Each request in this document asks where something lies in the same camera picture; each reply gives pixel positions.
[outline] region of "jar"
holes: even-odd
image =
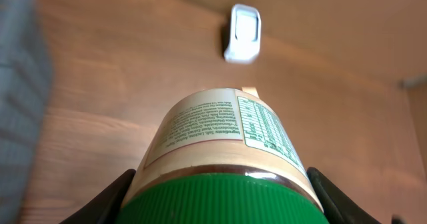
[[[327,223],[282,123],[237,89],[194,93],[167,113],[118,223]]]

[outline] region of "ingredients label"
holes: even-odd
[[[238,97],[247,146],[277,155],[307,177],[300,158],[276,114],[245,97]]]
[[[234,90],[195,93],[168,114],[153,140],[145,166],[177,148],[202,141],[242,140]]]

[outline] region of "gray fabric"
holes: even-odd
[[[0,224],[17,220],[53,71],[33,0],[0,0]]]

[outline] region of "white plastic object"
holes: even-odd
[[[251,63],[260,53],[261,16],[258,10],[236,4],[232,9],[230,42],[224,59],[231,63]]]

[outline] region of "green cap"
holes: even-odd
[[[116,223],[328,223],[309,200],[244,175],[199,174],[166,181],[133,198]]]

